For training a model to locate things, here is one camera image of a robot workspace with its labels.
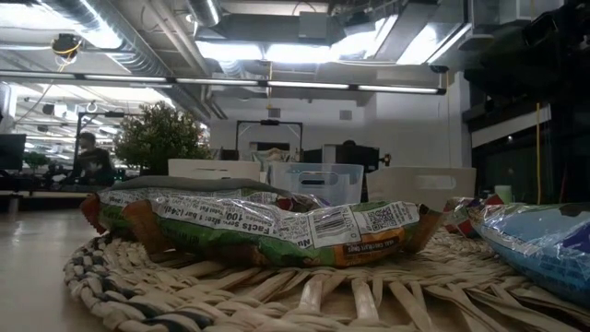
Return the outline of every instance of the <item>white box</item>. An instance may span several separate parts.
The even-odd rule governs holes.
[[[369,201],[406,201],[443,211],[446,200],[473,197],[473,168],[388,167],[367,174]]]
[[[168,175],[190,179],[223,178],[260,181],[260,163],[232,160],[168,160]]]

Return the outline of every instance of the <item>potted plant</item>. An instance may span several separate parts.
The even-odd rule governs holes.
[[[49,163],[49,158],[39,152],[25,152],[23,160],[33,170],[33,174],[41,167]]]
[[[168,175],[168,159],[209,159],[199,145],[200,124],[165,101],[141,105],[139,116],[127,116],[114,139],[115,156],[142,174]]]

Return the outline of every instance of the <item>woven placemat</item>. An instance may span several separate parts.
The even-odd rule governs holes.
[[[128,332],[589,330],[590,312],[535,286],[481,240],[437,232],[416,255],[336,269],[225,267],[149,256],[106,235],[74,252],[65,284]]]

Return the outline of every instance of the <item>clear plastic bin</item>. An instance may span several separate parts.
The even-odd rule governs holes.
[[[360,165],[271,162],[268,179],[276,188],[316,195],[337,206],[360,203],[362,173]]]

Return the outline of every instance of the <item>blue snack bag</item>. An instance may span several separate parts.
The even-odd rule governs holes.
[[[514,269],[555,295],[590,307],[590,205],[489,206],[470,212],[476,231]]]

